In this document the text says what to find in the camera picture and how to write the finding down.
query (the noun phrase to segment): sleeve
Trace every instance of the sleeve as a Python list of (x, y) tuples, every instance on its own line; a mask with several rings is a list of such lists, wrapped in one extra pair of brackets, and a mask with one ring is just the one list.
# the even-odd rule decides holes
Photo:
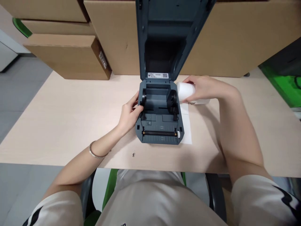
[(74, 191), (60, 191), (42, 200), (23, 226), (82, 226), (82, 204)]
[(231, 199), (237, 225), (296, 225), (300, 201), (263, 176), (246, 175), (233, 185)]

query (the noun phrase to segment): cardboard box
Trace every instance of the cardboard box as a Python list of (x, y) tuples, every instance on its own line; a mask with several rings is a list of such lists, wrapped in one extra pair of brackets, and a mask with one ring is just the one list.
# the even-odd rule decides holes
[(82, 0), (0, 0), (13, 17), (20, 19), (89, 22)]
[(139, 75), (135, 1), (84, 1), (94, 29), (117, 75)]
[(33, 34), (24, 46), (65, 79), (110, 78), (110, 66), (95, 36)]
[[(135, 1), (84, 4), (113, 72), (139, 75)], [(300, 8), (298, 0), (217, 2), (181, 74), (243, 76), (301, 37)]]
[(22, 23), (33, 34), (52, 34), (52, 35), (94, 35), (96, 36), (92, 22), (58, 22), (43, 20), (22, 20)]

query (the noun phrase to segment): printer lid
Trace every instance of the printer lid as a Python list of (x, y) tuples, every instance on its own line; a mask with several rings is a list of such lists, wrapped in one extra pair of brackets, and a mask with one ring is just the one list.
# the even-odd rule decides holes
[(175, 81), (216, 0), (136, 0), (140, 78)]

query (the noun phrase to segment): chair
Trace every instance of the chair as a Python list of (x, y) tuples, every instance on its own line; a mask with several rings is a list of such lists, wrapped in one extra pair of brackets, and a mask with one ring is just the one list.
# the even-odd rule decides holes
[[(108, 185), (103, 199), (103, 209), (114, 192), (118, 169), (111, 169)], [(101, 212), (95, 209), (92, 199), (92, 185), (96, 170), (82, 184), (81, 202), (84, 217), (84, 226), (94, 226), (100, 217)], [(181, 173), (186, 186), (185, 173)], [(217, 174), (206, 173), (207, 187), (209, 192), (209, 207), (226, 222), (226, 205), (221, 183)]]

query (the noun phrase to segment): sticker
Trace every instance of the sticker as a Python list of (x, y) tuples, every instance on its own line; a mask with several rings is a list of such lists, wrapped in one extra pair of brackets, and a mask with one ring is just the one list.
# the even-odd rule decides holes
[(148, 78), (169, 78), (168, 73), (147, 73)]
[(98, 57), (99, 57), (99, 59), (101, 60), (104, 69), (107, 69), (107, 62), (106, 62), (106, 59), (104, 58), (104, 55), (103, 55), (102, 51), (100, 51)]

